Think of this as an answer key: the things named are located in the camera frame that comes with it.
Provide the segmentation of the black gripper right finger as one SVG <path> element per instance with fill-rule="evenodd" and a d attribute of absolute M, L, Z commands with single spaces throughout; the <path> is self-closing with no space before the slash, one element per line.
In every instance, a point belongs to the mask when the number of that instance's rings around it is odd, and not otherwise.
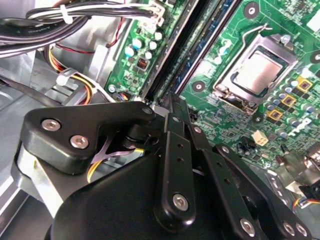
<path fill-rule="evenodd" d="M 225 144 L 211 146 L 180 99 L 194 163 L 208 183 L 225 240 L 311 240 L 307 226 Z"/>

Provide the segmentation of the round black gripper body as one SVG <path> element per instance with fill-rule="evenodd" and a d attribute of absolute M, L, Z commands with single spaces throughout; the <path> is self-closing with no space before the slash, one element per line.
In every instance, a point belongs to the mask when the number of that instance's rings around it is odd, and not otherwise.
<path fill-rule="evenodd" d="M 140 157 L 72 193 L 60 206 L 48 240 L 221 240 L 223 234 L 206 178 L 193 174 L 196 218 L 170 233 L 156 220 L 160 158 Z"/>

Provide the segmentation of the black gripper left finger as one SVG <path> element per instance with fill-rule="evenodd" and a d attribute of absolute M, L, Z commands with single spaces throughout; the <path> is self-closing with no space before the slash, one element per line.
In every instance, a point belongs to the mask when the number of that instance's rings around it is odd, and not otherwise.
<path fill-rule="evenodd" d="M 154 216 L 163 227 L 188 227 L 196 204 L 179 100 L 168 95 L 165 115 L 139 101 L 32 110 L 22 125 L 19 169 L 55 218 L 77 190 L 141 157 L 159 157 Z"/>

